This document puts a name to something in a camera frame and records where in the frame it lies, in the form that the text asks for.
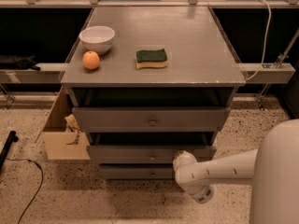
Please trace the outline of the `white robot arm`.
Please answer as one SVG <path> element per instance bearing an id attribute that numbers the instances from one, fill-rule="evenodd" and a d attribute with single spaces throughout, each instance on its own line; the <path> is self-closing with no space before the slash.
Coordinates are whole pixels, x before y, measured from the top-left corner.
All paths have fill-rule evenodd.
<path id="1" fill-rule="evenodd" d="M 183 150 L 173 160 L 175 180 L 196 202 L 214 184 L 251 186 L 249 224 L 299 224 L 299 120 L 275 126 L 258 148 L 199 162 Z"/>

